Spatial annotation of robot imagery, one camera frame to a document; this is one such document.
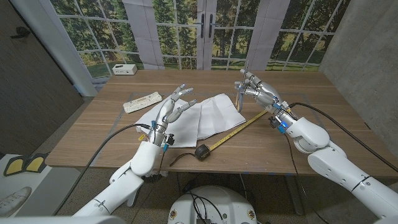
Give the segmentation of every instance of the tape measure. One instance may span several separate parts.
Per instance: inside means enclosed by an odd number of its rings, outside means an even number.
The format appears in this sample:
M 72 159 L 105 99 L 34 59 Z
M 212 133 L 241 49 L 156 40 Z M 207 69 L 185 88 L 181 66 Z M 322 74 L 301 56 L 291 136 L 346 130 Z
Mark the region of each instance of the tape measure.
M 210 156 L 210 152 L 216 149 L 218 146 L 226 142 L 228 139 L 230 139 L 232 136 L 237 134 L 238 132 L 242 131 L 245 127 L 249 126 L 249 124 L 253 123 L 255 120 L 259 119 L 262 115 L 266 114 L 267 111 L 263 111 L 259 114 L 257 114 L 255 117 L 247 121 L 246 123 L 242 124 L 240 127 L 235 129 L 233 132 L 229 133 L 227 136 L 223 137 L 221 140 L 219 140 L 216 144 L 212 145 L 211 147 L 206 146 L 205 144 L 200 145 L 196 150 L 195 150 L 195 157 L 199 159 L 200 161 L 206 159 L 208 156 Z

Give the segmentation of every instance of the white box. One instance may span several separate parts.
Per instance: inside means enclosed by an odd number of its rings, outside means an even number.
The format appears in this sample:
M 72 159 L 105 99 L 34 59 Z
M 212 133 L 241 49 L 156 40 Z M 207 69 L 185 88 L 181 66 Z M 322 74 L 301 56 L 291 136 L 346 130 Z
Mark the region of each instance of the white box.
M 137 71 L 136 64 L 116 64 L 112 68 L 115 75 L 133 75 Z

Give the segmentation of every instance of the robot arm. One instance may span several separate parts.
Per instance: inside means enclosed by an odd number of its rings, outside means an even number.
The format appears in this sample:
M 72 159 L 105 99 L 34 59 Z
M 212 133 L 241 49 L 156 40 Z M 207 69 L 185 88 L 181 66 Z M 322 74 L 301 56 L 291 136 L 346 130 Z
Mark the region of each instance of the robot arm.
M 184 86 L 179 86 L 162 105 L 156 120 L 152 122 L 152 129 L 148 134 L 149 141 L 142 141 L 134 157 L 111 176 L 110 185 L 74 216 L 110 215 L 125 201 L 128 206 L 133 205 L 137 191 L 144 183 L 141 176 L 154 168 L 155 159 L 161 152 L 160 145 L 165 143 L 165 151 L 174 141 L 173 134 L 165 134 L 168 124 L 176 121 L 182 112 L 197 102 L 193 100 L 173 110 L 175 102 L 193 90 L 182 90 Z
M 235 82 L 235 88 L 253 98 L 273 116 L 271 126 L 294 139 L 295 147 L 309 154 L 308 163 L 318 174 L 340 184 L 379 218 L 398 215 L 398 194 L 369 176 L 350 160 L 340 147 L 330 140 L 321 127 L 298 117 L 281 100 L 273 87 L 247 72 L 245 81 Z

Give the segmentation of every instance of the white cloth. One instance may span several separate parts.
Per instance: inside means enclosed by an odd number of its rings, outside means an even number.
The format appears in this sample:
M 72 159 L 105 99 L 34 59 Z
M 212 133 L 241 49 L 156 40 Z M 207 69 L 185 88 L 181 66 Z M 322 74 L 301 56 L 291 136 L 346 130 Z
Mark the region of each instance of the white cloth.
M 144 114 L 136 123 L 139 124 L 147 124 L 152 126 L 152 121 L 156 119 L 157 114 L 159 113 L 161 107 L 164 102 L 168 98 L 164 99 L 158 105 L 154 106 L 150 111 Z M 177 109 L 179 106 L 184 105 L 185 101 L 177 100 L 175 102 L 174 109 Z M 197 103 L 191 106 L 189 109 L 184 111 L 181 116 L 169 124 L 166 133 L 174 134 L 174 144 L 170 147 L 196 147 L 197 146 L 197 136 L 198 136 L 198 127 L 199 127 L 199 119 L 200 119 L 200 104 Z M 143 128 L 145 133 L 148 134 L 149 130 Z
M 136 123 L 150 126 L 165 100 L 154 106 Z M 185 103 L 187 102 L 177 100 L 174 109 Z M 175 142 L 170 147 L 196 147 L 198 139 L 206 139 L 245 122 L 246 120 L 238 113 L 230 98 L 225 94 L 219 94 L 184 111 L 178 120 L 169 124 L 166 133 L 174 134 Z
M 201 102 L 198 139 L 206 139 L 245 122 L 227 95 L 216 95 Z

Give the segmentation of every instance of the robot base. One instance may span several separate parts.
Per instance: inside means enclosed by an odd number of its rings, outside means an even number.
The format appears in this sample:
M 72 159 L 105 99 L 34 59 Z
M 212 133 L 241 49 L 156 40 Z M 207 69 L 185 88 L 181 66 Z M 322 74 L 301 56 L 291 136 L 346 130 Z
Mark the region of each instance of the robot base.
M 207 211 L 207 220 L 206 223 L 203 223 L 193 207 L 193 198 L 195 198 L 195 196 L 184 194 L 172 205 L 167 222 L 168 224 L 257 223 L 252 205 L 242 197 L 242 195 L 231 189 L 209 185 L 197 187 L 191 190 L 191 193 L 211 201 L 220 211 L 221 216 L 223 216 L 223 222 L 211 203 L 203 200 Z M 202 201 L 198 198 L 196 199 L 196 203 L 202 218 L 205 219 L 205 207 Z

